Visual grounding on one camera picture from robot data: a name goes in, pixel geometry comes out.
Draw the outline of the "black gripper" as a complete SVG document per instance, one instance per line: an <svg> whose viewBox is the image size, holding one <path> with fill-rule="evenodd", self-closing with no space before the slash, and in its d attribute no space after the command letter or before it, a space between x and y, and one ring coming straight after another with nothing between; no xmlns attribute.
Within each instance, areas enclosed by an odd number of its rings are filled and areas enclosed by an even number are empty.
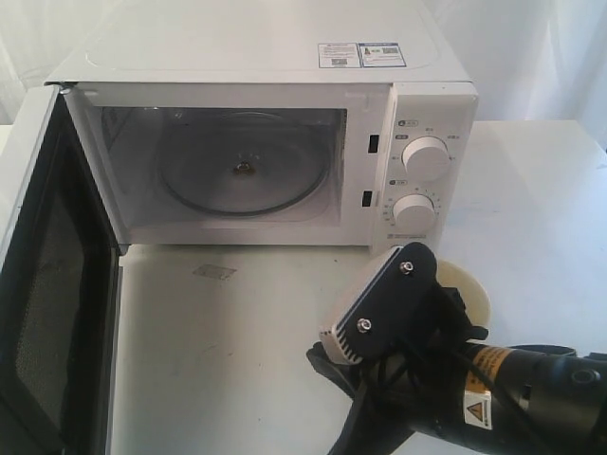
<svg viewBox="0 0 607 455"><path fill-rule="evenodd" d="M487 330L471 324L455 288L432 301L450 330L436 332L422 356L404 346L400 362L390 354L359 368L333 363L320 343L306 351L314 371L352 400L330 454L391 454L417 432L474 450L488 437L486 375L472 361L483 346L468 342Z"/></svg>

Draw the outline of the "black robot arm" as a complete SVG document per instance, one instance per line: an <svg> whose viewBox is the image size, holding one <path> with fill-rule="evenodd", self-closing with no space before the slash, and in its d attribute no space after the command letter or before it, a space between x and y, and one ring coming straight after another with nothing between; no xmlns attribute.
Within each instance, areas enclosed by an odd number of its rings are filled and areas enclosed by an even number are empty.
<svg viewBox="0 0 607 455"><path fill-rule="evenodd" d="M476 342L453 288L435 288L422 311L450 318L414 353L395 347L375 362L339 365L321 344L307 351L316 373L351 401L334 454L392 454L417 433L484 454L602 454L606 358L561 346Z"/></svg>

